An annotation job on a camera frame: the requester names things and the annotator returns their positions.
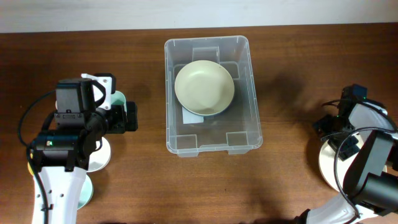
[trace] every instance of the brown wooden surface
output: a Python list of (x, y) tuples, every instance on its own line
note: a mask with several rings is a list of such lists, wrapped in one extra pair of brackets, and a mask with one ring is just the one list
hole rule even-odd
[[(165, 146), (164, 43), (171, 38), (249, 39), (264, 144), (245, 155), (179, 158)], [(337, 193), (320, 175), (311, 129), (321, 102), (352, 83), (369, 88), (398, 121), (398, 24), (121, 30), (0, 35), (0, 222), (30, 223), (33, 181), (18, 120), (58, 80), (111, 72), (138, 105), (139, 129), (109, 135), (108, 166), (90, 173), (95, 192), (78, 223), (239, 223), (292, 219)], [(24, 124), (33, 139), (54, 97)], [(365, 223), (397, 223), (397, 215)]]

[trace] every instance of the clear plastic container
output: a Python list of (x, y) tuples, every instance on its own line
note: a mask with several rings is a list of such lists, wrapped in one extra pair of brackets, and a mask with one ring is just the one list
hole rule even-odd
[[(167, 149), (180, 157), (194, 157), (199, 152), (244, 154), (259, 148), (262, 133), (247, 38), (171, 39), (164, 50)], [(235, 94), (222, 113), (205, 116), (202, 123), (184, 124), (174, 81), (182, 67), (196, 60), (210, 60), (227, 69), (234, 80)]]

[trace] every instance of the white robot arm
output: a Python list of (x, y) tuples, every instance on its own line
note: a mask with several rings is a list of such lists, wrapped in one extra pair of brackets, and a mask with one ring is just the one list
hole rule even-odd
[[(314, 124), (336, 152), (335, 178), (337, 159), (356, 157), (345, 174), (341, 194), (320, 208), (303, 212), (296, 217), (297, 224), (357, 223), (398, 211), (397, 177), (382, 171), (386, 163), (398, 170), (397, 128), (384, 106), (368, 100), (366, 92), (359, 85), (347, 86), (340, 100), (326, 103), (339, 102), (339, 114)], [(365, 142), (361, 150), (353, 136), (358, 133)]]
[[(76, 223), (81, 188), (91, 153), (102, 146), (105, 134), (122, 134), (137, 129), (134, 102), (111, 103), (116, 79), (110, 73), (61, 80), (57, 84), (57, 110), (44, 121), (39, 135), (26, 144), (21, 126), (35, 101), (19, 123), (19, 139), (27, 148), (27, 159), (35, 182), (32, 223)], [(55, 118), (56, 130), (49, 130)]]

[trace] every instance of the white bracket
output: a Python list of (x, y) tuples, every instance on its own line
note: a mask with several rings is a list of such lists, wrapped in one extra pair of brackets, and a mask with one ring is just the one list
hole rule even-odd
[[(366, 104), (381, 110), (382, 113), (387, 115), (387, 111), (385, 109), (371, 103)], [(361, 105), (359, 103), (355, 105), (348, 119), (355, 128), (378, 127), (392, 130), (392, 126), (386, 118), (383, 118), (374, 109), (368, 108), (367, 106)], [(362, 131), (359, 133), (359, 135), (362, 137), (362, 140), (366, 142), (371, 133), (372, 131)]]
[[(96, 80), (99, 84), (103, 85), (105, 87), (105, 101), (102, 105), (99, 106), (99, 108), (102, 108), (104, 110), (110, 110), (111, 109), (111, 92), (112, 92), (112, 78), (111, 77), (95, 77), (94, 75), (89, 75), (86, 73), (81, 74), (82, 78), (89, 78), (92, 80)], [(95, 86), (93, 86), (93, 91), (94, 91), (94, 100), (97, 101), (99, 100), (103, 94), (102, 92)]]
[[(355, 206), (361, 218), (357, 218), (353, 223), (357, 223), (367, 218), (377, 217), (372, 210)], [(354, 209), (347, 203), (341, 194), (333, 197), (322, 207), (311, 210), (307, 216), (307, 224), (343, 224), (355, 216)]]

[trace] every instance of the black cable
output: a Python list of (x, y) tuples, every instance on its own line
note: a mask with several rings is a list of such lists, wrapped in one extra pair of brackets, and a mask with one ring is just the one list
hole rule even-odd
[(102, 138), (99, 140), (99, 147), (94, 150), (94, 152), (100, 150), (102, 148)]
[[(42, 95), (40, 98), (38, 98), (37, 100), (35, 100), (24, 112), (24, 114), (22, 115), (21, 119), (19, 120), (19, 124), (18, 124), (18, 130), (17, 130), (17, 134), (18, 134), (18, 138), (19, 141), (21, 142), (22, 145), (24, 145), (26, 147), (26, 157), (27, 157), (27, 161), (29, 163), (30, 168), (32, 169), (32, 173), (33, 176), (36, 179), (37, 185), (39, 186), (40, 192), (41, 192), (41, 196), (43, 199), (43, 205), (44, 208), (41, 209), (41, 211), (44, 212), (44, 223), (48, 224), (49, 223), (49, 202), (47, 200), (47, 194), (45, 192), (44, 186), (43, 186), (43, 182), (42, 179), (39, 176), (39, 173), (37, 172), (34, 164), (33, 164), (33, 160), (32, 158), (30, 158), (30, 150), (33, 149), (32, 143), (30, 143), (29, 145), (26, 144), (26, 142), (23, 140), (22, 135), (21, 135), (21, 129), (22, 129), (22, 124), (27, 116), (27, 114), (29, 113), (29, 111), (40, 101), (43, 100), (44, 98), (46, 98), (47, 96), (51, 95), (52, 93), (54, 93), (55, 90), (52, 90), (44, 95)], [(51, 120), (53, 119), (54, 116), (54, 112), (50, 113), (47, 118), (44, 121), (44, 124), (42, 126), (42, 129), (48, 129), (51, 123)]]
[(357, 216), (353, 216), (350, 220), (348, 220), (347, 222), (344, 222), (344, 224), (352, 224), (352, 223), (355, 222), (355, 220), (356, 220), (357, 218), (358, 218)]
[(100, 90), (100, 92), (102, 93), (102, 97), (99, 100), (95, 101), (95, 107), (97, 108), (105, 102), (106, 88), (103, 85), (101, 85), (97, 80), (93, 80), (92, 84), (93, 84), (93, 86), (97, 87)]
[(321, 138), (321, 141), (327, 141), (327, 140), (329, 139), (329, 137), (335, 136), (335, 135), (337, 135), (337, 134), (344, 134), (344, 133), (346, 133), (346, 132), (341, 131), (341, 132), (337, 132), (337, 133), (327, 134), (327, 135), (325, 135), (325, 136), (323, 136), (323, 137)]
[(26, 110), (25, 113), (22, 115), (21, 119), (19, 120), (19, 124), (18, 124), (18, 130), (17, 130), (17, 134), (18, 134), (18, 138), (19, 141), (21, 142), (21, 144), (23, 144), (24, 146), (28, 146), (26, 144), (26, 142), (22, 139), (21, 136), (21, 129), (22, 129), (22, 124), (25, 120), (26, 115), (29, 113), (29, 111), (36, 105), (36, 103), (38, 103), (40, 100), (43, 100), (44, 98), (46, 98), (47, 96), (51, 95), (51, 93), (55, 92), (55, 90), (52, 90), (46, 94), (44, 94), (43, 96), (41, 96), (39, 99), (35, 100)]
[(48, 130), (51, 125), (51, 121), (54, 119), (54, 114), (57, 112), (57, 110), (51, 111), (49, 115), (45, 118), (42, 126), (42, 131)]
[(46, 192), (45, 192), (42, 179), (40, 178), (39, 173), (37, 172), (36, 167), (35, 167), (34, 164), (33, 164), (32, 158), (30, 158), (30, 150), (31, 150), (32, 148), (33, 148), (33, 147), (32, 147), (31, 144), (29, 144), (29, 145), (26, 147), (26, 158), (27, 158), (27, 161), (28, 161), (28, 163), (29, 163), (30, 168), (32, 169), (33, 176), (36, 178), (37, 185), (39, 185), (40, 192), (42, 193), (41, 196), (42, 196), (42, 198), (43, 198), (43, 205), (44, 205), (44, 208), (41, 209), (41, 211), (44, 212), (44, 223), (45, 223), (45, 224), (48, 224), (48, 223), (49, 223), (49, 210), (50, 210), (50, 208), (49, 208), (49, 202), (48, 202), (48, 200), (47, 200), (47, 194), (46, 194)]
[(391, 124), (392, 128), (393, 128), (395, 131), (397, 131), (397, 126), (396, 126), (396, 124), (393, 122), (393, 120), (392, 120), (388, 115), (385, 115), (385, 114), (382, 112), (382, 110), (380, 110), (380, 109), (377, 108), (377, 107), (374, 107), (374, 106), (372, 106), (372, 105), (367, 104), (365, 101), (361, 101), (361, 100), (352, 100), (352, 99), (331, 100), (331, 101), (329, 101), (329, 102), (323, 103), (322, 106), (335, 106), (335, 107), (337, 107), (337, 105), (335, 105), (335, 104), (333, 104), (333, 103), (341, 102), (341, 101), (350, 101), (350, 102), (352, 102), (352, 103), (357, 103), (357, 104), (363, 105), (363, 106), (365, 106), (365, 107), (367, 107), (367, 108), (370, 108), (370, 109), (374, 110), (376, 113), (378, 113), (378, 114), (379, 114), (380, 116), (382, 116), (384, 119), (386, 119), (386, 120)]

